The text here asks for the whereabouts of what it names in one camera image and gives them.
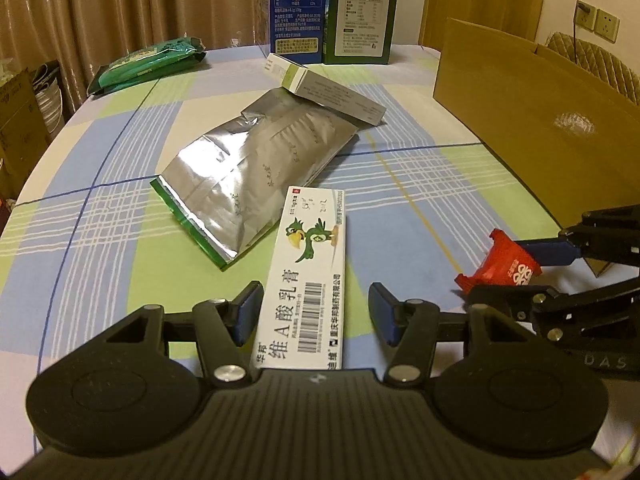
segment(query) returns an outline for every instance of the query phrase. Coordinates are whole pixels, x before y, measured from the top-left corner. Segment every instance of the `red snack package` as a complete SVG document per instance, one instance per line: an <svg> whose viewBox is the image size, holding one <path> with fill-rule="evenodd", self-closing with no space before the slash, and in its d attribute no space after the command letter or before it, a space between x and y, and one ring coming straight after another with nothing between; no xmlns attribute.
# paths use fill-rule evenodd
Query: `red snack package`
<svg viewBox="0 0 640 480"><path fill-rule="evenodd" d="M475 285L527 285L532 276L542 273L527 251L513 242L504 231L494 229L489 235L494 246L476 273L456 276L456 283L468 294Z"/></svg>

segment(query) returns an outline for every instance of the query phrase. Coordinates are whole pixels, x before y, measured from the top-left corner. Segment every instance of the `plaid tablecloth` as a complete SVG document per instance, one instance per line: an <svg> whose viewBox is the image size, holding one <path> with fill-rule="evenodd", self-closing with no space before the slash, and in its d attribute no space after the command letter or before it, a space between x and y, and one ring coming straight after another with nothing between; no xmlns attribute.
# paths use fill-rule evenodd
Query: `plaid tablecloth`
<svg viewBox="0 0 640 480"><path fill-rule="evenodd" d="M432 97L438 58L395 46L389 66L314 70L385 105L384 123L362 130L316 185L346 190L346 367L382 371L385 351L366 293L383 282L398 298L460 309L453 282L472 273L489 232L553 236L556 224L478 139ZM24 411L35 375L144 303L168 312L265 283L267 236L221 272L149 186L178 150L236 117L272 88L257 47L207 53L189 73L88 100L44 155L0 238L0 467L11 471L37 447ZM547 269L567 291L632 275L619 267L595 280L583 262ZM172 357L195 367L195 348ZM457 359L442 346L436 367ZM610 382L612 408L597 449L627 450L640 422L635 384Z"/></svg>

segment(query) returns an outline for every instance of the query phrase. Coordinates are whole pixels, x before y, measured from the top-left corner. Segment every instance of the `electrical outlet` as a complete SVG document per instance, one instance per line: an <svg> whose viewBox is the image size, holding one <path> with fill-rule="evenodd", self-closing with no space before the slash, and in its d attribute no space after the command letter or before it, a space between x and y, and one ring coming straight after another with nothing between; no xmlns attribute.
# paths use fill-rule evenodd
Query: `electrical outlet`
<svg viewBox="0 0 640 480"><path fill-rule="evenodd" d="M596 23L596 14L598 9L591 4L581 2L580 0L576 1L575 7L575 24L578 25L578 27L593 30Z"/></svg>
<svg viewBox="0 0 640 480"><path fill-rule="evenodd" d="M602 9L598 10L596 26L593 30L598 36L609 40L611 43L615 43L619 28L620 20L618 18Z"/></svg>

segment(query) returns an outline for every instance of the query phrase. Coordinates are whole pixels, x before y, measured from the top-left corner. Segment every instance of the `green parrot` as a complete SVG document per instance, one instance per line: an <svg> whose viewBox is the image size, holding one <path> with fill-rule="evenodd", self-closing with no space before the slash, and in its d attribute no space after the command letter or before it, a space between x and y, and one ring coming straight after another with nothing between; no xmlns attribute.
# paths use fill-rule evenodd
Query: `green parrot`
<svg viewBox="0 0 640 480"><path fill-rule="evenodd" d="M285 232L287 234L287 238L295 248L299 249L300 242L302 240L305 241L305 250L303 251L302 256L296 260L296 263L301 262L302 260L313 259L313 242L324 242L326 240L330 240L332 245L335 245L335 242L337 241L338 226L335 226L332 231L327 231L325 225L325 222L318 219L316 225L309 229L309 231L305 232L302 228L302 222L296 218L293 223L286 228Z"/></svg>

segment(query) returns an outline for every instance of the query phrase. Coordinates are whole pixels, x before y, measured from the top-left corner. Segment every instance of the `blue box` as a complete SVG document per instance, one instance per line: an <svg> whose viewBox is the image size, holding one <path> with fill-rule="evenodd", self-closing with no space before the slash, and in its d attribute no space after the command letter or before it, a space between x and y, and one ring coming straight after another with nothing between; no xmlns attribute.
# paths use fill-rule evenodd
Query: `blue box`
<svg viewBox="0 0 640 480"><path fill-rule="evenodd" d="M324 0L256 0L255 41L299 64L322 63Z"/></svg>

